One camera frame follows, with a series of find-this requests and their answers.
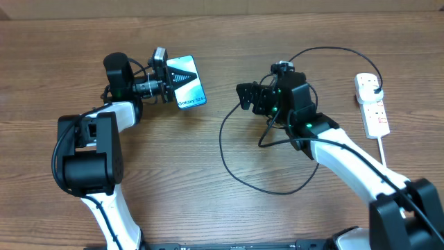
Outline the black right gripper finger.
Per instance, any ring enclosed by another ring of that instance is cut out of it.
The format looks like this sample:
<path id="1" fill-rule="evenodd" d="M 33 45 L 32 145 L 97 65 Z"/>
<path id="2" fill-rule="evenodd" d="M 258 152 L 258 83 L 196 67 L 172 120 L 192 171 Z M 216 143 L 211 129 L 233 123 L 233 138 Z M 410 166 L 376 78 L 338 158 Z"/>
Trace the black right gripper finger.
<path id="1" fill-rule="evenodd" d="M 264 115 L 263 94 L 256 94 L 251 101 L 253 104 L 253 113 L 255 115 Z"/>
<path id="2" fill-rule="evenodd" d="M 239 103 L 243 110 L 248 110 L 250 105 L 257 103 L 263 87 L 258 82 L 240 83 L 236 86 Z"/>

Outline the blue Samsung Galaxy smartphone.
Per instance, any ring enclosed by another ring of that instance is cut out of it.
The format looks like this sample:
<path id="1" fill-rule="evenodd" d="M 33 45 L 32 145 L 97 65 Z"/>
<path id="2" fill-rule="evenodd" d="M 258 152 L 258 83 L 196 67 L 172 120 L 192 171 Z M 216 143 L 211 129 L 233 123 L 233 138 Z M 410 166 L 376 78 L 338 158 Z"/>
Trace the blue Samsung Galaxy smartphone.
<path id="1" fill-rule="evenodd" d="M 169 76 L 172 80 L 173 93 L 174 97 L 176 98 L 178 108 L 183 110 L 205 105 L 207 103 L 207 99 L 196 67 L 196 63 L 194 61 L 194 57 L 188 55 L 178 58 L 172 58 L 168 59 L 166 63 L 168 70 L 169 67 L 175 67 L 197 74 L 197 78 L 190 83 L 175 83 L 172 79 L 171 73 L 169 72 Z"/>

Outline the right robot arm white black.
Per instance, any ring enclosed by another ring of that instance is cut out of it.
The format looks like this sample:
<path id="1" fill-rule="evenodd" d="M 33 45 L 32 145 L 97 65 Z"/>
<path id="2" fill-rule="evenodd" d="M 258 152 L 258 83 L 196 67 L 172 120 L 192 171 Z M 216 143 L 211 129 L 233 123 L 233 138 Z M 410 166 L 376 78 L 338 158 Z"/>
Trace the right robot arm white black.
<path id="1" fill-rule="evenodd" d="M 410 181 L 360 149 L 327 115 L 318 112 L 303 73 L 277 75 L 272 85 L 236 87 L 242 109 L 285 127 L 288 142 L 331 169 L 367 205 L 369 227 L 346 229 L 326 249 L 442 249 L 443 207 L 427 179 Z"/>

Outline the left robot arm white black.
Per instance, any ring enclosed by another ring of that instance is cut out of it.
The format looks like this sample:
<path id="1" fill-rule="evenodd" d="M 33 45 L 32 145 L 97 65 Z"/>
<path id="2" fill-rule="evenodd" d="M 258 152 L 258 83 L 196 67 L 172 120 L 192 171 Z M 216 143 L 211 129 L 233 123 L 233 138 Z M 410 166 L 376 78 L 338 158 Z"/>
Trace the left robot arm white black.
<path id="1" fill-rule="evenodd" d="M 181 110 L 207 102 L 193 56 L 169 58 L 166 49 L 158 47 L 139 71 L 133 71 L 133 64 L 122 52 L 104 58 L 109 84 L 103 106 L 61 116 L 51 157 L 54 181 L 91 210 L 105 249 L 149 248 L 123 197 L 120 132 L 140 122 L 145 99 L 175 101 Z"/>

